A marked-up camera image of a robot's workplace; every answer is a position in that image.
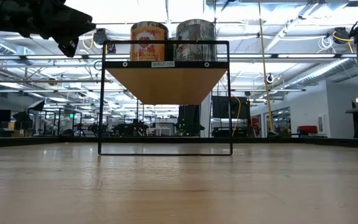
yellow cable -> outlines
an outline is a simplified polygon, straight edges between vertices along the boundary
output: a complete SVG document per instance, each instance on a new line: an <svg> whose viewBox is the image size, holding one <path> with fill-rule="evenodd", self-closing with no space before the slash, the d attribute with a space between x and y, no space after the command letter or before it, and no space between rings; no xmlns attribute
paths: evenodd
<svg viewBox="0 0 358 224"><path fill-rule="evenodd" d="M348 42L348 41L353 41L353 39L343 39L343 38L337 37L337 36L335 36L336 33L337 33L336 31L333 32L333 37L334 37L335 39L338 39L338 40L341 40L341 41L346 41L346 42Z"/></svg>
<svg viewBox="0 0 358 224"><path fill-rule="evenodd" d="M91 46L88 47L86 44L85 44L85 40L83 39L82 40L82 45L84 45L84 48L88 49L88 50L91 50L92 47L93 47L93 36L92 36L92 39L91 39Z"/></svg>
<svg viewBox="0 0 358 224"><path fill-rule="evenodd" d="M352 52L352 54L353 54L354 52L353 52L353 48L352 48L351 42L348 41L347 44L349 44L349 48L351 49L351 52Z"/></svg>
<svg viewBox="0 0 358 224"><path fill-rule="evenodd" d="M266 99L268 107L268 116L269 116L269 125L270 130L273 131L273 118L272 118L272 107L270 105L270 95L269 90L267 89L267 76L266 76L266 61L265 61L265 45L264 45L264 31L262 28L262 13L260 9L260 0L258 1L259 6L259 27L260 27L260 44L262 46L262 61L264 63L264 77L265 77L265 89L266 89Z"/></svg>
<svg viewBox="0 0 358 224"><path fill-rule="evenodd" d="M222 86L227 90L226 86L223 85L222 81L219 80L219 82L221 82ZM237 113L237 122L236 122L236 125L235 125L234 129L233 129L233 133L231 134L231 136L234 136L234 133L236 133L237 125L239 123L240 111L241 111L241 101L240 101L240 99L238 99L238 97L234 96L233 94L231 94L231 96L234 97L235 99L237 99L237 101L239 102L239 112Z"/></svg>

table surface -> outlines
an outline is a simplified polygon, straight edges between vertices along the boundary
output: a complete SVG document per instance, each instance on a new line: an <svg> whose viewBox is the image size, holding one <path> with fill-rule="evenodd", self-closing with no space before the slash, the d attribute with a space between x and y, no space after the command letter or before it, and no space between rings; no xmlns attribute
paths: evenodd
<svg viewBox="0 0 358 224"><path fill-rule="evenodd" d="M103 144L226 151L227 144ZM235 144L232 157L98 156L97 144L0 148L0 223L358 223L358 149Z"/></svg>

orange can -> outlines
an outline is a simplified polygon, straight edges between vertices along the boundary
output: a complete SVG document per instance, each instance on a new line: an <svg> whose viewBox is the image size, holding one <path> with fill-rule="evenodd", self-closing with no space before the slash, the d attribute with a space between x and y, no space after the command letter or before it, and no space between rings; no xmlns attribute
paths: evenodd
<svg viewBox="0 0 358 224"><path fill-rule="evenodd" d="M158 22L138 22L131 27L131 40L167 40L168 28ZM164 61L163 44L132 44L131 61Z"/></svg>

yellow pole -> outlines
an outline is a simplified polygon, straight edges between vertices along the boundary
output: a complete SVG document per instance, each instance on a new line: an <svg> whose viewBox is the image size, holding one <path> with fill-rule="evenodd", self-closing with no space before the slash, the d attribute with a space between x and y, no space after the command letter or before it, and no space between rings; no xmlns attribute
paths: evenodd
<svg viewBox="0 0 358 224"><path fill-rule="evenodd" d="M267 107L268 107L269 125L270 125L270 131L273 131L272 107L270 106L270 95L269 95L269 90L267 89L264 31L263 31L263 28L262 28L262 11L260 9L260 2L261 2L261 0L258 1L258 5L259 5L260 43L262 45L262 61L264 63L264 77L265 77L265 89L266 89L266 99L267 99Z"/></svg>

wooden shelf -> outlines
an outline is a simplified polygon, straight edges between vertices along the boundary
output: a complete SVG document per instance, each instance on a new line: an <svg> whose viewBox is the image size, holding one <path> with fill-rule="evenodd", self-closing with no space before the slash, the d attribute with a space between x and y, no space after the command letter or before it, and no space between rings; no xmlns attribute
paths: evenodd
<svg viewBox="0 0 358 224"><path fill-rule="evenodd" d="M199 105L228 68L227 62L152 65L153 62L106 62L105 69L144 104Z"/></svg>

